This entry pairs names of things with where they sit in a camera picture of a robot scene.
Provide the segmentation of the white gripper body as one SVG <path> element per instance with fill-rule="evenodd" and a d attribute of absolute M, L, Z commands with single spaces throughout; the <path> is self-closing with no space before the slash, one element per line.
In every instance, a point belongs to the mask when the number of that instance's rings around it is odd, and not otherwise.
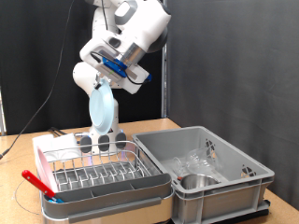
<path fill-rule="evenodd" d="M 151 81 L 149 72 L 138 64 L 126 65 L 120 60 L 120 54 L 117 51 L 107 47 L 85 46 L 79 55 L 83 62 L 131 94 L 135 94 L 143 84 Z"/>

